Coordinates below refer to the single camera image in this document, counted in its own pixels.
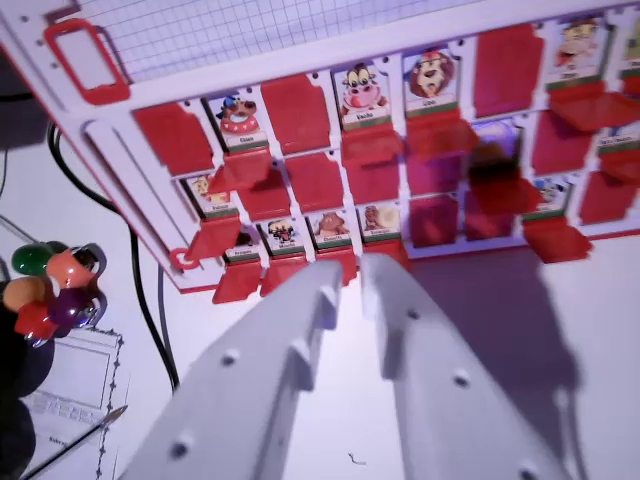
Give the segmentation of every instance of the purple bead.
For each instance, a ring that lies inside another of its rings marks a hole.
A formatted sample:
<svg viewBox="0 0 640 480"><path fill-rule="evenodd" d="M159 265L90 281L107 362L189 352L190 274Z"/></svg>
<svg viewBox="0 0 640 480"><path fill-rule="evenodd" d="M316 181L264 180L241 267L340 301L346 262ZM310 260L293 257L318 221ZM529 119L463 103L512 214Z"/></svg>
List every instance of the purple bead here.
<svg viewBox="0 0 640 480"><path fill-rule="evenodd" d="M49 305L49 319L60 327L79 328L89 323L100 307L86 288L63 288Z"/></svg>

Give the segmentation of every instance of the paper sheet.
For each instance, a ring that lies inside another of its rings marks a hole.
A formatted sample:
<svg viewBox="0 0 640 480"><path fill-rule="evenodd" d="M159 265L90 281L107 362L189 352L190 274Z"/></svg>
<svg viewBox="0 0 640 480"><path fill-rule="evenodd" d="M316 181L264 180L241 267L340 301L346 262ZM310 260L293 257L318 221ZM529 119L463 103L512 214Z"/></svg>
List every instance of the paper sheet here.
<svg viewBox="0 0 640 480"><path fill-rule="evenodd" d="M49 375L22 399L36 433L36 451L27 471L125 404L129 378L119 360L123 345L121 335L100 330L72 330L55 340ZM117 453L117 439L108 431L96 433L38 478L111 479Z"/></svg>

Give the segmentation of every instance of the orange bead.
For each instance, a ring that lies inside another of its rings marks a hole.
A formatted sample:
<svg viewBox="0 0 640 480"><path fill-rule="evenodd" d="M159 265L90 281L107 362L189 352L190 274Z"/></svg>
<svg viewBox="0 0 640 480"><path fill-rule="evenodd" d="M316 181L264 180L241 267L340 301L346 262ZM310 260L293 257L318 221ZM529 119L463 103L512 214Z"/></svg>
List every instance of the orange bead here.
<svg viewBox="0 0 640 480"><path fill-rule="evenodd" d="M40 277L22 277L11 280L2 294L4 306L13 312L27 303L43 302L46 295L46 285Z"/></svg>

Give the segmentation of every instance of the red plastic flap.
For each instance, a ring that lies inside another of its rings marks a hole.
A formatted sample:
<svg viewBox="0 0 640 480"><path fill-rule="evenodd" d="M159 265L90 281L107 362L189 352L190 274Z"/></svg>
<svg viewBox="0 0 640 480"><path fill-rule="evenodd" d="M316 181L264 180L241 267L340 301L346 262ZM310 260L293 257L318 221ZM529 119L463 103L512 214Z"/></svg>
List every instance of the red plastic flap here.
<svg viewBox="0 0 640 480"><path fill-rule="evenodd" d="M448 195L411 200L411 239L417 248L454 243L458 232L458 202Z"/></svg>
<svg viewBox="0 0 640 480"><path fill-rule="evenodd" d="M81 30L87 32L89 37L91 37L91 40L102 57L102 61L107 65L109 72L115 79L115 83L111 85L100 85L90 89L84 88L82 85L82 82L76 75L71 64L67 61L64 52L56 41L60 36L68 33L79 32ZM46 40L47 45L49 45L49 48L53 51L54 55L58 58L62 68L64 68L64 71L67 72L67 75L71 78L71 81L80 92L80 95L82 95L82 98L87 102L93 105L106 105L126 100L131 96L129 84L122 76L115 63L113 63L111 55L109 55L109 52L102 43L102 40L98 37L98 31L85 19L70 18L60 23L50 25L44 31L44 39Z"/></svg>
<svg viewBox="0 0 640 480"><path fill-rule="evenodd" d="M222 256L226 250L235 246L240 227L238 215L204 220L184 259L192 262Z"/></svg>
<svg viewBox="0 0 640 480"><path fill-rule="evenodd" d="M640 75L622 79L622 93L626 95L640 95Z"/></svg>
<svg viewBox="0 0 640 480"><path fill-rule="evenodd" d="M401 240L367 243L364 245L364 253L383 253L389 255L402 265L407 272L411 271L411 262L409 261L409 256Z"/></svg>
<svg viewBox="0 0 640 480"><path fill-rule="evenodd" d="M269 147L264 147L225 154L224 165L224 178L229 190L252 188L269 176L271 152Z"/></svg>
<svg viewBox="0 0 640 480"><path fill-rule="evenodd" d="M515 215L487 215L470 192L464 198L464 234L467 240L508 237L513 230Z"/></svg>
<svg viewBox="0 0 640 480"><path fill-rule="evenodd" d="M419 155L407 157L407 177L412 195L452 192L458 188L462 157L443 157L423 162Z"/></svg>
<svg viewBox="0 0 640 480"><path fill-rule="evenodd" d="M603 89L602 82L594 82L583 87L552 90L549 107L582 132L596 132L640 119L640 103L621 93L604 92Z"/></svg>
<svg viewBox="0 0 640 480"><path fill-rule="evenodd" d="M260 89L282 153L329 146L329 115L321 87L300 74L265 82Z"/></svg>
<svg viewBox="0 0 640 480"><path fill-rule="evenodd" d="M592 172L580 207L582 223L621 220L633 204L638 187L604 173Z"/></svg>
<svg viewBox="0 0 640 480"><path fill-rule="evenodd" d="M340 168L324 153L289 158L285 165L302 213L342 207Z"/></svg>
<svg viewBox="0 0 640 480"><path fill-rule="evenodd" d="M471 152L478 136L460 111L422 115L407 120L407 144L422 161Z"/></svg>
<svg viewBox="0 0 640 480"><path fill-rule="evenodd" d="M402 138L389 123L342 133L342 164L345 167L388 162L403 151Z"/></svg>
<svg viewBox="0 0 640 480"><path fill-rule="evenodd" d="M280 284L289 280L298 271L307 266L307 259L304 255L296 255L293 257L271 259L271 266L267 270L267 275L262 282L260 296L265 297L273 290L278 288Z"/></svg>
<svg viewBox="0 0 640 480"><path fill-rule="evenodd" d="M547 110L540 114L532 163L536 175L584 167L591 134L576 130Z"/></svg>
<svg viewBox="0 0 640 480"><path fill-rule="evenodd" d="M220 279L213 303L228 303L246 300L260 286L262 267L259 260L227 265Z"/></svg>
<svg viewBox="0 0 640 480"><path fill-rule="evenodd" d="M478 117L531 106L543 45L544 40L535 36L532 25L478 35L473 92Z"/></svg>
<svg viewBox="0 0 640 480"><path fill-rule="evenodd" d="M398 198L400 170L398 161L347 167L349 186L356 204Z"/></svg>
<svg viewBox="0 0 640 480"><path fill-rule="evenodd" d="M470 175L469 185L486 215L518 215L533 212L543 198L520 171L494 175Z"/></svg>
<svg viewBox="0 0 640 480"><path fill-rule="evenodd" d="M600 170L621 182L640 187L640 149L600 154Z"/></svg>
<svg viewBox="0 0 640 480"><path fill-rule="evenodd" d="M270 169L266 180L255 187L238 190L238 195L253 222L290 215L289 194L276 168Z"/></svg>
<svg viewBox="0 0 640 480"><path fill-rule="evenodd" d="M564 217L524 222L524 238L544 263L568 262L589 256L591 242Z"/></svg>
<svg viewBox="0 0 640 480"><path fill-rule="evenodd" d="M342 286L346 287L358 274L358 262L351 247L330 248L316 253L316 260L338 260L342 264Z"/></svg>
<svg viewBox="0 0 640 480"><path fill-rule="evenodd" d="M177 103L136 110L133 118L172 175L213 168L213 153L198 118Z"/></svg>

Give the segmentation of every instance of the cartoon cow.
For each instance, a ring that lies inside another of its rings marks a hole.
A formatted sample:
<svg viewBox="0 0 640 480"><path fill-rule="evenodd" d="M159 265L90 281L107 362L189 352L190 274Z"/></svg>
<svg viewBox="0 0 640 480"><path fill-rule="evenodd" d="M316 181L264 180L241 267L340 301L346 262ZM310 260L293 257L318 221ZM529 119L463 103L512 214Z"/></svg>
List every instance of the cartoon cow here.
<svg viewBox="0 0 640 480"><path fill-rule="evenodd" d="M374 80L375 77L376 74L369 72L364 63L358 63L347 72L342 81L345 85L343 104L340 109L342 116L384 107L389 103L382 95L380 86Z"/></svg>
<svg viewBox="0 0 640 480"><path fill-rule="evenodd" d="M220 113L220 129L224 134L246 135L260 129L254 117L257 107L255 102L240 100L238 97L228 96L222 102Z"/></svg>
<svg viewBox="0 0 640 480"><path fill-rule="evenodd" d="M428 51L416 62L409 77L411 93L418 97L436 97L455 75L451 58L440 51Z"/></svg>

